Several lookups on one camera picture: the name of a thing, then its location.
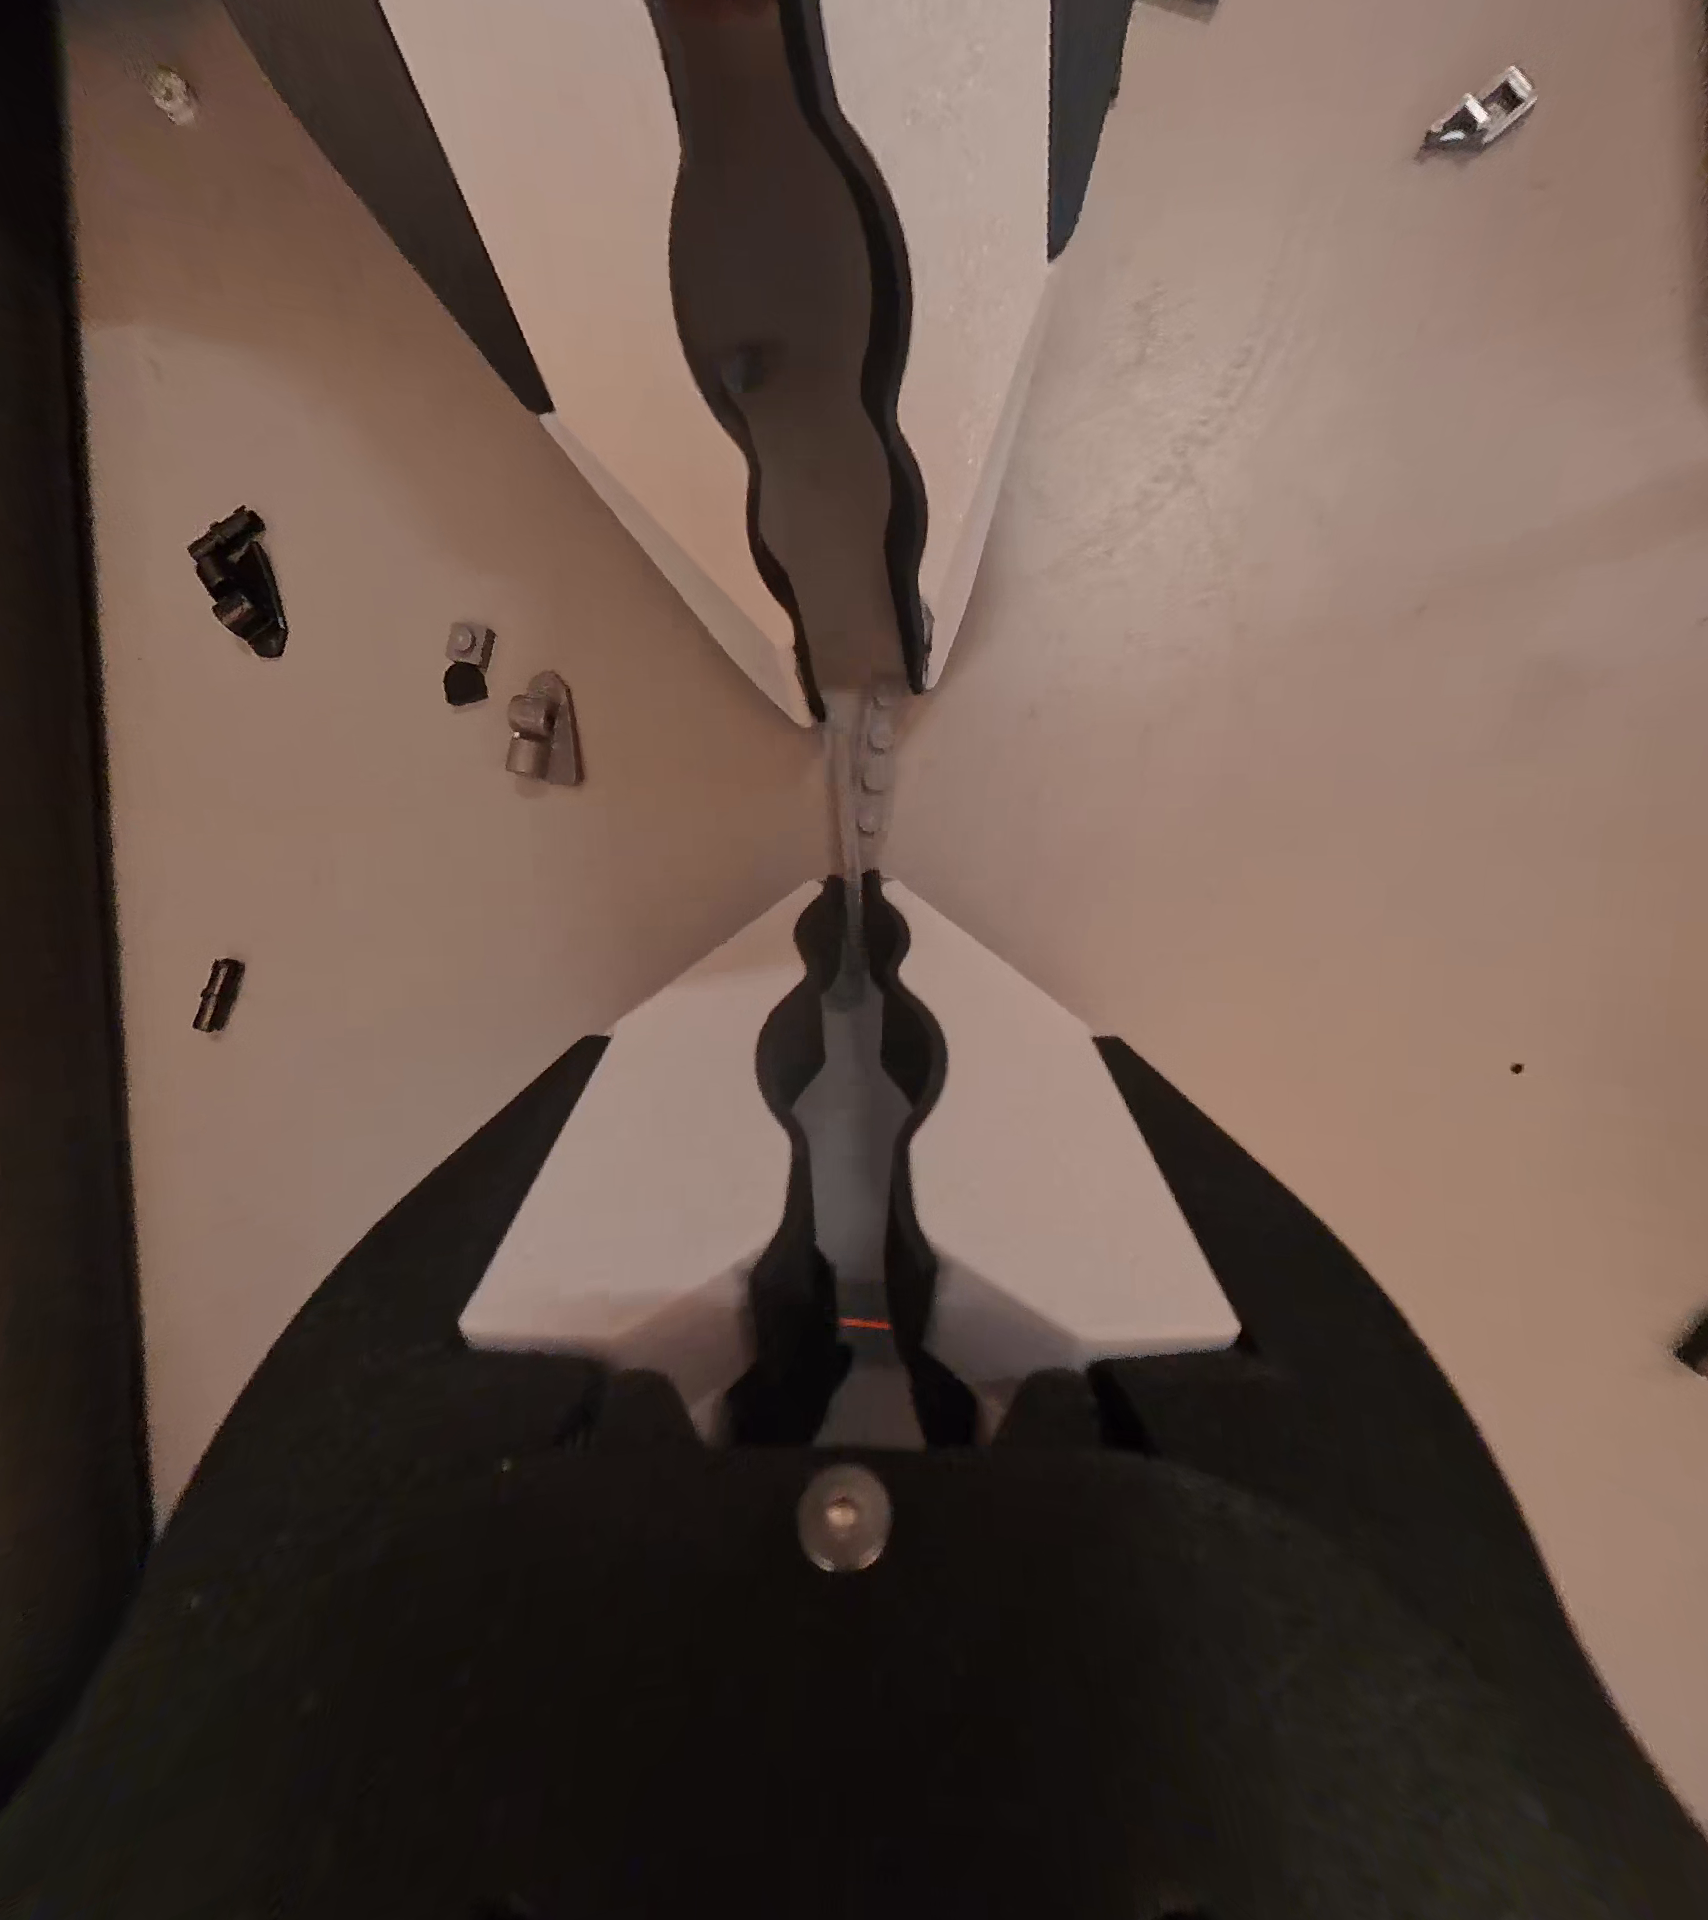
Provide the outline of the short grey lego plate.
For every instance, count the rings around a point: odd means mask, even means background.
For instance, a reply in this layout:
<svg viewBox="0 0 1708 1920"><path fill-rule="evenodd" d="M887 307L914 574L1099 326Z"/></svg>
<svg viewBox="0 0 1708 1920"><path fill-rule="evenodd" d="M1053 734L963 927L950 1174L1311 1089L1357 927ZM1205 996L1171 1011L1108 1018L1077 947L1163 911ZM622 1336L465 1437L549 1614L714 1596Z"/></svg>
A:
<svg viewBox="0 0 1708 1920"><path fill-rule="evenodd" d="M833 873L841 880L841 898L856 911L864 887L862 753L865 746L867 699L859 685L829 688L821 693L820 746L823 767L823 809Z"/></svg>

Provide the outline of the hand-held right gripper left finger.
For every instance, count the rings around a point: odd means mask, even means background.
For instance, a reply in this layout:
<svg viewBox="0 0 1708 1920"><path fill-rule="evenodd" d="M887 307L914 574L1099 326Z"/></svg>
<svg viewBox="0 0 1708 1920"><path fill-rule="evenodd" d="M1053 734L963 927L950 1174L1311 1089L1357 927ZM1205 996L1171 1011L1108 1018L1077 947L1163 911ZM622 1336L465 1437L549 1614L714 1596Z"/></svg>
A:
<svg viewBox="0 0 1708 1920"><path fill-rule="evenodd" d="M609 1028L467 1347L659 1375L736 1446L818 1437L849 1351L798 1103L843 938L843 882L802 883Z"/></svg>

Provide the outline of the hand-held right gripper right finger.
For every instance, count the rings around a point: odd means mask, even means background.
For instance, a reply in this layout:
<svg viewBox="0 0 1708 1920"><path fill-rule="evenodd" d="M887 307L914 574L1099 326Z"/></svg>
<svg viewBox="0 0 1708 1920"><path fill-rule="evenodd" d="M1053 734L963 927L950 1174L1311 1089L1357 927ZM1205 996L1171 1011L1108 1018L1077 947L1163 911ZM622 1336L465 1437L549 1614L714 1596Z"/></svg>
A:
<svg viewBox="0 0 1708 1920"><path fill-rule="evenodd" d="M865 877L887 1145L882 1281L927 1446L1033 1375L1225 1353L1241 1320L1085 1022L896 877Z"/></svg>

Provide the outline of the grey lego hinge piece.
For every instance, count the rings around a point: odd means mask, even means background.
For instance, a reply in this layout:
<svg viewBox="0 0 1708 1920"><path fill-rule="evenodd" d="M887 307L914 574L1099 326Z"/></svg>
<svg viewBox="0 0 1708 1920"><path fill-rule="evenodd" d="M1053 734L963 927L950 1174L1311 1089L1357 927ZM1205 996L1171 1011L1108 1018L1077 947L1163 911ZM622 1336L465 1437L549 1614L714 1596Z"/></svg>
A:
<svg viewBox="0 0 1708 1920"><path fill-rule="evenodd" d="M523 783L577 788L584 779L572 688L553 670L535 672L506 703L506 773Z"/></svg>

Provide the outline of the black lego assembly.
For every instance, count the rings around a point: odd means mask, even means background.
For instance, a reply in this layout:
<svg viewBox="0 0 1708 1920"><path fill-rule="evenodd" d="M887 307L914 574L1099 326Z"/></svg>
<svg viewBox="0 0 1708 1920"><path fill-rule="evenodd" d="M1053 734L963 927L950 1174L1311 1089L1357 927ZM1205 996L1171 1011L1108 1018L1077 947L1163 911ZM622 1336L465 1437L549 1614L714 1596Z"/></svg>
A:
<svg viewBox="0 0 1708 1920"><path fill-rule="evenodd" d="M289 626L263 515L236 505L187 542L187 555L216 622L256 658L282 660Z"/></svg>

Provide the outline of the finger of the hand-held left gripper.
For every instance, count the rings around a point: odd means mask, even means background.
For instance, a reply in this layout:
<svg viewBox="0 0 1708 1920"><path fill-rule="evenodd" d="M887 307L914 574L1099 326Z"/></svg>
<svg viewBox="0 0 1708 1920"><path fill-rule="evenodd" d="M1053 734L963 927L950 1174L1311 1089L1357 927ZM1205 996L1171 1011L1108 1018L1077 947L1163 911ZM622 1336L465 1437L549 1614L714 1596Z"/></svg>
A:
<svg viewBox="0 0 1708 1920"><path fill-rule="evenodd" d="M773 707L910 685L906 237L823 4L384 4L549 440Z"/></svg>
<svg viewBox="0 0 1708 1920"><path fill-rule="evenodd" d="M1050 4L785 4L800 696L927 691L1052 304Z"/></svg>

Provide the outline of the small grey lego bracket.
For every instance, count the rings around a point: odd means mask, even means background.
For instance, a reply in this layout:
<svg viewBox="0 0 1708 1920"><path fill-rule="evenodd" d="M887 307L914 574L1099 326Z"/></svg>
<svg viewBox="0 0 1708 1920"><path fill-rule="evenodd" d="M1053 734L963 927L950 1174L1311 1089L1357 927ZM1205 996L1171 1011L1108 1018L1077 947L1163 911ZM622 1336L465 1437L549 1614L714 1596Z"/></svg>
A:
<svg viewBox="0 0 1708 1920"><path fill-rule="evenodd" d="M1445 113L1430 122L1417 158L1475 158L1521 128L1535 106L1535 82L1517 64L1509 64L1488 86L1461 94Z"/></svg>

